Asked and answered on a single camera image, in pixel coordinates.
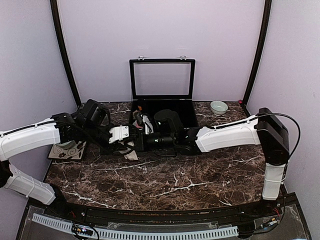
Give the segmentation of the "beige and brown sock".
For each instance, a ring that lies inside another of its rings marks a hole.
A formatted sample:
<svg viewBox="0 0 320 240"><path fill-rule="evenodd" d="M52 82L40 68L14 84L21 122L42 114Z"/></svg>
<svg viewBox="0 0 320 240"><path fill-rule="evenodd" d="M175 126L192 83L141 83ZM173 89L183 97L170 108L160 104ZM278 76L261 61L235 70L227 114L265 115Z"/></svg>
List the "beige and brown sock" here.
<svg viewBox="0 0 320 240"><path fill-rule="evenodd" d="M130 147L127 148L127 150L124 151L124 157L125 159L129 160L129 161L138 161L138 155L136 153L136 151L133 149L134 144L133 142L129 142L128 145Z"/></svg>

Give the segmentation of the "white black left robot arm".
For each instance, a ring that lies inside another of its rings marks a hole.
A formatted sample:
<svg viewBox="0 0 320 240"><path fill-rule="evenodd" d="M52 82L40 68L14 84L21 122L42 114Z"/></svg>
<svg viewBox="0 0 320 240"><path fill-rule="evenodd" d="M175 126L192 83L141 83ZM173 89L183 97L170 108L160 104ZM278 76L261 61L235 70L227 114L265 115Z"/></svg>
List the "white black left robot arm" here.
<svg viewBox="0 0 320 240"><path fill-rule="evenodd" d="M89 99L74 113L59 113L35 124L0 133L0 186L35 199L60 218L67 218L70 206L61 190L17 169L9 159L40 147L68 142L91 142L108 154L123 150L121 142L134 139L134 128L111 123L109 110Z"/></svg>

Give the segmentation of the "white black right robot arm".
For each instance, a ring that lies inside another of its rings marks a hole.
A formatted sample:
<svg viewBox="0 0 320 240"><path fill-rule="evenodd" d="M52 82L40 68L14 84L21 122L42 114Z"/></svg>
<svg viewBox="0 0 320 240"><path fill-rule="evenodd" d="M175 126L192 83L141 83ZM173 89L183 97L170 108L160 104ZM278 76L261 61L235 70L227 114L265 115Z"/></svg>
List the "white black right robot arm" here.
<svg viewBox="0 0 320 240"><path fill-rule="evenodd" d="M140 111L133 113L140 127L134 141L137 151L174 149L178 154L195 156L213 150L260 145L265 158L262 201L255 205L255 213L266 217L275 208L274 201L293 151L289 147L289 132L278 119L279 114L260 108L258 114L231 123L185 128L177 112L164 109L153 117L153 123Z"/></svg>

